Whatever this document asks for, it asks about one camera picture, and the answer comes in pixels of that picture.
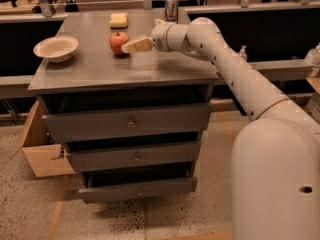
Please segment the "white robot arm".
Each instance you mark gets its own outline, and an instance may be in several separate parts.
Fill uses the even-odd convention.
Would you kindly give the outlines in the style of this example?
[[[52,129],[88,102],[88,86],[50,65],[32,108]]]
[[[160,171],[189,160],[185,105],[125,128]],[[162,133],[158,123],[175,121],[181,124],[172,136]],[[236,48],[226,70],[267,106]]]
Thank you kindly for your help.
[[[233,240],[320,240],[320,125],[235,52],[218,26],[158,20],[122,47],[210,61],[250,119],[231,153]]]

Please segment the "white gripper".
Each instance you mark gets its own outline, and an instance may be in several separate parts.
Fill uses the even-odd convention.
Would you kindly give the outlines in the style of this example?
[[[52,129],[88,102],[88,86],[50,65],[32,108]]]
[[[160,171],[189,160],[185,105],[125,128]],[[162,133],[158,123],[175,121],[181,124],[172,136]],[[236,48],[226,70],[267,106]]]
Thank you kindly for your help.
[[[143,35],[134,40],[130,40],[121,46],[121,50],[126,54],[132,54],[137,52],[148,52],[154,47],[158,51],[170,52],[168,44],[168,33],[169,29],[173,26],[171,22],[165,22],[162,19],[154,19],[156,25],[151,31],[151,38]]]

